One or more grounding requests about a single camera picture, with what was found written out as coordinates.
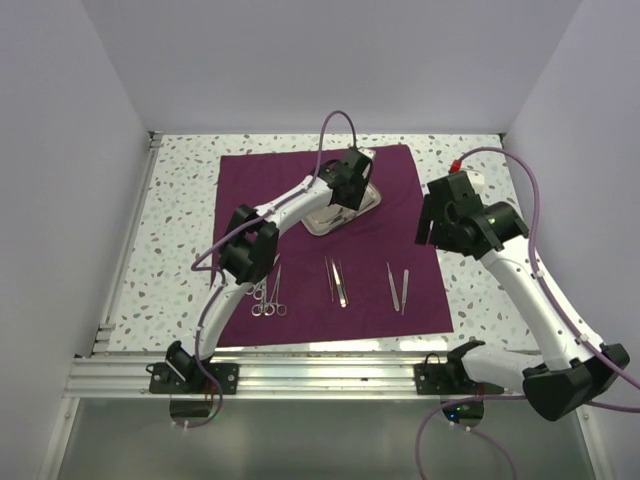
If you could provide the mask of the steel scalpel handle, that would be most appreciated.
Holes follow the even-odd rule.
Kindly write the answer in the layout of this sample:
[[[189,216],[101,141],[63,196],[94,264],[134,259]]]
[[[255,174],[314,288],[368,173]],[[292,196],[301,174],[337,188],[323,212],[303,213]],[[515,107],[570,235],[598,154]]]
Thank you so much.
[[[409,269],[404,269],[402,279],[402,292],[401,292],[401,315],[405,314],[407,298],[408,298],[408,286],[409,286]]]
[[[392,305],[393,305],[394,311],[400,312],[400,302],[399,302],[398,292],[397,292],[394,276],[393,276],[389,262],[386,263],[386,268],[387,268],[387,276],[388,276]]]

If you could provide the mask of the steel angled ring scissors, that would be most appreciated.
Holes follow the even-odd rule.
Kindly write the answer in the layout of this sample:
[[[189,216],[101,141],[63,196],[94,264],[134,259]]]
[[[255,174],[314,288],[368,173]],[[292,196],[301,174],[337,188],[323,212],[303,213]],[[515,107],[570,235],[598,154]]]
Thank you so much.
[[[247,295],[252,296],[256,300],[261,300],[266,291],[267,281],[265,279],[252,285],[246,292]]]

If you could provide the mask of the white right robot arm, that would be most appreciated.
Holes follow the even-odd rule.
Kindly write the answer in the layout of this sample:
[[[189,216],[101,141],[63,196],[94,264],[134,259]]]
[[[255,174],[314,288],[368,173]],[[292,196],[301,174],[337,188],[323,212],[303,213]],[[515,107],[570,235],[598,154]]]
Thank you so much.
[[[416,242],[471,256],[504,288],[537,342],[537,355],[470,340],[444,362],[414,367],[416,390],[478,392],[491,384],[524,395],[544,419],[556,421],[603,394],[629,362],[621,344],[607,344],[577,313],[539,256],[530,232],[506,202],[486,206],[464,172],[431,181]]]

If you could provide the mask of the steel instrument tray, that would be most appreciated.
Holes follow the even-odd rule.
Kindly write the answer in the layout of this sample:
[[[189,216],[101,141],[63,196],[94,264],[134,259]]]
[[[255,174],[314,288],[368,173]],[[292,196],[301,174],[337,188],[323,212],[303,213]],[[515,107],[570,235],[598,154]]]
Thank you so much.
[[[381,201],[382,195],[379,189],[369,184],[357,210],[330,205],[306,216],[302,224],[311,235],[325,236],[377,208]]]

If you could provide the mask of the steel wide tweezers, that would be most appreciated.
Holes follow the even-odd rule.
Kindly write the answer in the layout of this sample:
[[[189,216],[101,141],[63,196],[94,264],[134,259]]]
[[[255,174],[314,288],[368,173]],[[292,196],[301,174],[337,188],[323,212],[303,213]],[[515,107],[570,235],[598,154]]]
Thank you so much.
[[[334,277],[334,284],[339,298],[339,304],[342,308],[346,308],[349,304],[346,285],[344,282],[344,276],[342,267],[339,263],[336,263],[333,259],[330,260],[331,269]]]

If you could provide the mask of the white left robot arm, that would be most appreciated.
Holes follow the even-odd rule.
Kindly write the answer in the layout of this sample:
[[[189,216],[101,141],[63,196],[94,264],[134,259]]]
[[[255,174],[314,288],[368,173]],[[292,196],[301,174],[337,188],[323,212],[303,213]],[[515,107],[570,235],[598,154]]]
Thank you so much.
[[[218,254],[213,282],[200,310],[193,338],[175,341],[165,363],[172,379],[185,392],[201,390],[213,375],[210,358],[233,312],[249,287],[268,276],[274,266],[279,239],[310,214],[337,205],[358,210],[368,187],[376,153],[351,147],[342,158],[317,163],[292,189],[256,208],[239,206],[223,237],[206,252]]]

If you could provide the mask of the steel ring-handled scissors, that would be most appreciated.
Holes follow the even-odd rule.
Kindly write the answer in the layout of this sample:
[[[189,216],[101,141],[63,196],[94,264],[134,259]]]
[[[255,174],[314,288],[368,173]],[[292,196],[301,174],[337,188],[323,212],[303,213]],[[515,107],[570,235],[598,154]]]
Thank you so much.
[[[253,316],[270,316],[271,313],[271,303],[268,301],[266,297],[261,297],[259,301],[254,304],[251,308],[251,314]]]

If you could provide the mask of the steel forceps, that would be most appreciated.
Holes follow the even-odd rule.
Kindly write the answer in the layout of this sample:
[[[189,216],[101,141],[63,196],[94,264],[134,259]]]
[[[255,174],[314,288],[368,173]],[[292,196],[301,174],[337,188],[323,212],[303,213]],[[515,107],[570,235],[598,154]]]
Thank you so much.
[[[330,292],[330,299],[331,299],[331,302],[333,303],[335,301],[334,286],[333,286],[333,276],[332,276],[332,273],[331,273],[329,260],[328,260],[328,258],[326,256],[324,258],[324,261],[325,261],[325,269],[326,269],[326,275],[327,275],[329,292]]]

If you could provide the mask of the purple surgical cloth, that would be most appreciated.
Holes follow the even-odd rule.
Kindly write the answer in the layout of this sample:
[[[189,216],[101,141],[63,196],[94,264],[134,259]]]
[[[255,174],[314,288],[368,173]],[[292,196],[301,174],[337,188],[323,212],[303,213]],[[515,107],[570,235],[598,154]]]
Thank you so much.
[[[452,331],[441,270],[433,247],[415,243],[423,194],[406,145],[376,150],[371,182],[381,204],[328,235],[311,235],[296,224],[278,242],[284,316],[253,316],[244,298],[227,323],[222,347],[299,344],[428,335]],[[342,267],[349,304],[342,308],[334,284],[332,303],[325,256]],[[398,292],[409,269],[405,314],[394,311],[386,263]]]

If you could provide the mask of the steel ring-handled hemostat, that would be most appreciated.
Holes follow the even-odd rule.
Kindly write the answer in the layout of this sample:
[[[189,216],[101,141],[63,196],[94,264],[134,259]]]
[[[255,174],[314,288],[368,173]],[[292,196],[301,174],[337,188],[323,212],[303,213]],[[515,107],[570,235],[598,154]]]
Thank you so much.
[[[279,266],[273,285],[273,291],[265,311],[266,316],[284,316],[287,313],[287,306],[280,301],[281,275],[282,267]]]

